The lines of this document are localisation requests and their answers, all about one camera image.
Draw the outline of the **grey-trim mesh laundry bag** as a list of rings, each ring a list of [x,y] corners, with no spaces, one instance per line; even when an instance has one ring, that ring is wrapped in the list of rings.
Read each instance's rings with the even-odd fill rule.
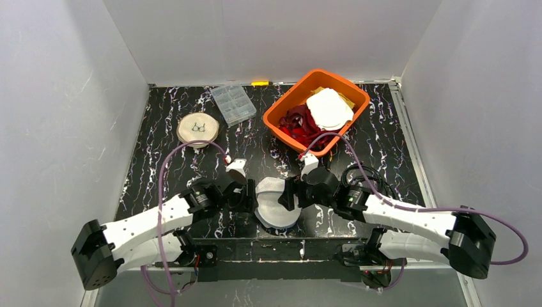
[[[299,219],[302,209],[297,207],[298,198],[294,196],[295,208],[288,211],[278,200],[283,194],[285,179],[265,177],[255,189],[258,207],[256,217],[265,228],[284,230],[291,228]]]

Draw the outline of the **plain white bra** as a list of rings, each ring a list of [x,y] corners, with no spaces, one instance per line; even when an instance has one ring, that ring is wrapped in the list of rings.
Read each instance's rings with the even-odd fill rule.
[[[340,94],[330,88],[322,88],[306,100],[311,116],[321,130],[341,129],[353,120],[353,109]]]

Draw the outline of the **yellow bra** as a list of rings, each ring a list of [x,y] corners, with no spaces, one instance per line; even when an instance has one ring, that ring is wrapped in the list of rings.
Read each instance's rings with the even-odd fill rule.
[[[311,92],[311,95],[316,95],[317,93],[319,93],[319,92],[321,92],[321,91],[323,91],[323,90],[326,90],[326,88],[320,86],[320,87],[318,87],[317,89],[313,90],[313,91]],[[338,95],[341,97],[341,99],[348,105],[348,107],[349,107],[350,109],[353,109],[353,108],[355,107],[355,104],[354,104],[347,96],[343,95],[343,94],[340,93],[340,92],[338,92],[337,94],[338,94]]]

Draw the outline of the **dark maroon bra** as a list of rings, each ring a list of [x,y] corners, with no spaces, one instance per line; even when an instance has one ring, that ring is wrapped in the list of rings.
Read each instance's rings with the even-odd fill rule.
[[[288,110],[286,115],[280,118],[279,128],[291,137],[308,137],[320,131],[305,104]]]

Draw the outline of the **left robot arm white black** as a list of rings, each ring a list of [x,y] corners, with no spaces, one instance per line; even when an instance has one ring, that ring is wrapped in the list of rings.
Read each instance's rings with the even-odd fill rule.
[[[238,182],[222,175],[197,181],[161,208],[106,224],[89,221],[71,248],[83,288],[98,289],[121,272],[163,260],[182,267],[212,267],[217,248],[195,245],[188,227],[224,210],[253,213],[257,206],[253,179]]]

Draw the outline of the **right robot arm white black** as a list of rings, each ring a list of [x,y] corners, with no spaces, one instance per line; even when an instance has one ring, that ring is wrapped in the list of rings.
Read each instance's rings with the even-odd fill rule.
[[[373,230],[363,247],[374,260],[429,260],[471,278],[488,276],[496,235],[468,208],[429,212],[361,185],[344,185],[324,167],[287,178],[280,192],[278,202],[289,211],[324,205],[344,219],[383,226]]]

